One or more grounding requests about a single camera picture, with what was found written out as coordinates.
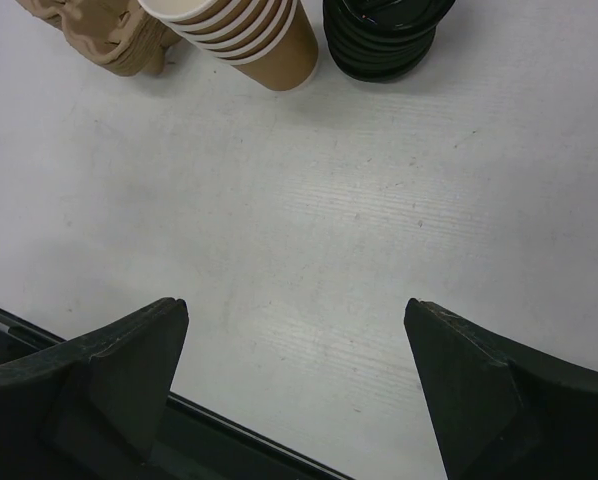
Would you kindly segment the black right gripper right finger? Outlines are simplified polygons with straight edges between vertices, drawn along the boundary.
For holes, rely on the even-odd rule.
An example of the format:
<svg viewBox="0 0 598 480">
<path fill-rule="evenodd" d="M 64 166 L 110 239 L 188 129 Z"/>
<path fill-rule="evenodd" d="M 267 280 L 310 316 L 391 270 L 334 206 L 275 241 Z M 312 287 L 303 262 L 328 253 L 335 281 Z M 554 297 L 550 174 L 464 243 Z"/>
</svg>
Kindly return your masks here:
<svg viewBox="0 0 598 480">
<path fill-rule="evenodd" d="M 411 299 L 404 326 L 450 479 L 598 479 L 598 372 Z"/>
</svg>

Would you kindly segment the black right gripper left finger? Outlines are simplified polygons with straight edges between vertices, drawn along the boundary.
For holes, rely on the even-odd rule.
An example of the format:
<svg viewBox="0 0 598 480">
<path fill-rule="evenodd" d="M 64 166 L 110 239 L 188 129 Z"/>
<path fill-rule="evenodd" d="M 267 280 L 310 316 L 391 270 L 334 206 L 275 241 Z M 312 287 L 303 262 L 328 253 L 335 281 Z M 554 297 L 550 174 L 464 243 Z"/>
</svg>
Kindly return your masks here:
<svg viewBox="0 0 598 480">
<path fill-rule="evenodd" d="M 151 454 L 188 327 L 157 300 L 38 351 L 0 328 L 0 479 L 169 479 Z"/>
</svg>

